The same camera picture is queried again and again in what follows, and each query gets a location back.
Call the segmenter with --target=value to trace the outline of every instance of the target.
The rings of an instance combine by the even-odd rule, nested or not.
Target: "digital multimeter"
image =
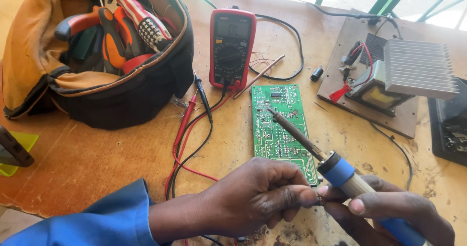
[[[209,82],[233,89],[240,81],[242,89],[247,84],[248,64],[256,33],[256,16],[239,9],[215,9],[211,14],[211,67]]]

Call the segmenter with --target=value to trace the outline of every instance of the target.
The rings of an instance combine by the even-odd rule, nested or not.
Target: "blue shirt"
[[[44,219],[1,245],[160,246],[149,230],[152,204],[146,182],[139,179],[103,197],[82,213]]]

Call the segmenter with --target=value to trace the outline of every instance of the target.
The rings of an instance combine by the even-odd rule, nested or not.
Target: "printed circuit board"
[[[251,98],[254,156],[293,162],[300,166],[308,183],[317,186],[318,175],[312,154],[281,125],[274,123],[272,114],[266,109],[281,112],[308,137],[298,86],[253,86]]]

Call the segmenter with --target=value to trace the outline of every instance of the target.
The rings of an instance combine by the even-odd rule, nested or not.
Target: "black capacitor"
[[[310,79],[313,81],[313,82],[316,82],[319,80],[319,78],[323,75],[324,73],[324,70],[322,68],[318,68],[315,70],[315,72],[312,74],[312,76],[310,77]]]

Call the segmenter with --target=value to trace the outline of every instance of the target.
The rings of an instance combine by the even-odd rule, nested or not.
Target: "aluminum heat sink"
[[[386,91],[449,100],[458,94],[446,44],[388,40]]]

